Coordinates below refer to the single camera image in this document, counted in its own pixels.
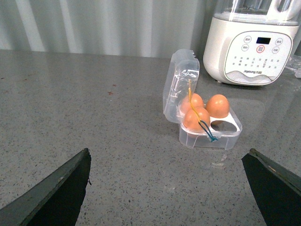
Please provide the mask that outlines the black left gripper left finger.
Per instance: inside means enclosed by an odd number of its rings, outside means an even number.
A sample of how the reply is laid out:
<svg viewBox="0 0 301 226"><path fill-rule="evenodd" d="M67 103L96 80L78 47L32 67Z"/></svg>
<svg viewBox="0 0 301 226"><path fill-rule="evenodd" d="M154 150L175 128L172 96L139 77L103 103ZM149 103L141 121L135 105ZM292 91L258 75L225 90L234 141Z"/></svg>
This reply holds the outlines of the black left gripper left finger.
<svg viewBox="0 0 301 226"><path fill-rule="evenodd" d="M91 155L81 150L0 210L2 226L74 226L89 183Z"/></svg>

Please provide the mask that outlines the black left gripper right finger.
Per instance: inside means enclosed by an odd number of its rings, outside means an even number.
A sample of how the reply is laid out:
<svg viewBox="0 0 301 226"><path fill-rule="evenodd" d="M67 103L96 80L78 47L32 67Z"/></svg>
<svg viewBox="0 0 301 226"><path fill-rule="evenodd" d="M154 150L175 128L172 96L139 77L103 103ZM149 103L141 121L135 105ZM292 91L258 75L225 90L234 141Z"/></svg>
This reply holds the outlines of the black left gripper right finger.
<svg viewBox="0 0 301 226"><path fill-rule="evenodd" d="M268 226L301 224L301 177L250 149L242 158L257 206Z"/></svg>

